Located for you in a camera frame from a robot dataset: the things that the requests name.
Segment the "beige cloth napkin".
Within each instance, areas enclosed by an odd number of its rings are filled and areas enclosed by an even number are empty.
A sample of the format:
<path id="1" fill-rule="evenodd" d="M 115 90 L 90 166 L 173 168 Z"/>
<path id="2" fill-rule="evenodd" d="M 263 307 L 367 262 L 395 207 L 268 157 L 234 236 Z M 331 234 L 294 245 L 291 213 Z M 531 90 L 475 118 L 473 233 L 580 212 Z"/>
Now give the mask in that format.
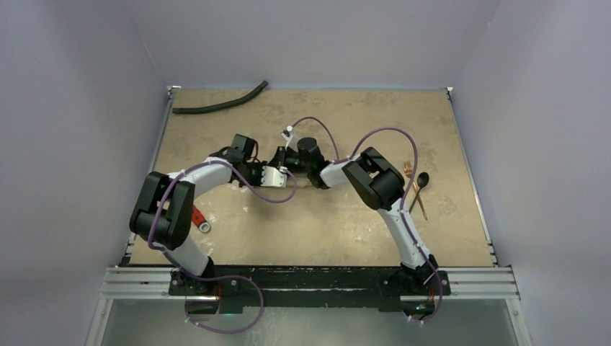
<path id="1" fill-rule="evenodd" d="M 294 181 L 289 180 L 284 187 L 281 187 L 281 189 L 282 188 L 286 188 L 286 189 L 291 190 L 294 185 L 298 189 L 313 187 L 313 185 L 307 179 L 305 179 L 305 178 L 303 178 L 303 179 L 302 178 L 297 178 L 297 183 L 296 184 L 294 184 Z M 249 191 L 249 188 L 246 185 L 238 186 L 237 184 L 230 184 L 230 185 L 228 185 L 228 187 L 231 188 L 233 191 L 240 191 L 240 192 L 248 192 Z"/>

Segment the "black spoon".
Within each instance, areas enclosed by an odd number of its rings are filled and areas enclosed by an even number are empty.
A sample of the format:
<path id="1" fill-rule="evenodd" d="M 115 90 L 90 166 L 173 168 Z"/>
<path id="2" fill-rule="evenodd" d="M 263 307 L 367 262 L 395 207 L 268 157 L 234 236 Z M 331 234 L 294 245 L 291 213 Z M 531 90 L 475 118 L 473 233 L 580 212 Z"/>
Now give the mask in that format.
<path id="1" fill-rule="evenodd" d="M 421 172 L 416 178 L 416 194 L 409 208 L 411 213 L 413 209 L 418 205 L 421 208 L 421 212 L 425 213 L 424 203 L 420 197 L 422 190 L 429 184 L 430 176 L 428 172 Z"/>

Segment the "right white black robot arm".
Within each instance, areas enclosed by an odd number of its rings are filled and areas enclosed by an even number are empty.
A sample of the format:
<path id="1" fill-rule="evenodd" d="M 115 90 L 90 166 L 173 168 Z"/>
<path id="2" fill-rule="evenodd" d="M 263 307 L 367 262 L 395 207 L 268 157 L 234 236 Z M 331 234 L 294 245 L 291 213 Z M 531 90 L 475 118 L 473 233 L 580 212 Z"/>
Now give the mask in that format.
<path id="1" fill-rule="evenodd" d="M 305 137 L 298 140 L 296 148 L 278 147 L 265 166 L 280 174 L 304 174 L 321 190 L 344 183 L 351 185 L 361 201 L 385 223 L 398 250 L 406 287 L 413 293 L 422 293 L 431 285 L 441 290 L 439 265 L 406 209 L 405 179 L 376 149 L 369 147 L 352 158 L 329 161 L 316 139 Z"/>

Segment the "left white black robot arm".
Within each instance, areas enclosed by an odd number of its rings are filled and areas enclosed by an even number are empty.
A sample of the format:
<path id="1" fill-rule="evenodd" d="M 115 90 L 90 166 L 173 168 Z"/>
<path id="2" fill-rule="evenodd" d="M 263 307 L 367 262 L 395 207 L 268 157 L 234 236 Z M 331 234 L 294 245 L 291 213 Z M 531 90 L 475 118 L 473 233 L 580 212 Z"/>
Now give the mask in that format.
<path id="1" fill-rule="evenodd" d="M 189 234 L 197 197 L 236 180 L 249 189 L 262 183 L 265 164 L 255 159 L 258 149 L 253 138 L 237 134 L 230 146 L 194 166 L 171 174 L 150 172 L 144 179 L 128 227 L 150 249 L 162 253 L 198 295 L 209 293 L 222 280 L 243 280 L 260 291 L 250 278 L 217 276 L 213 260 Z"/>

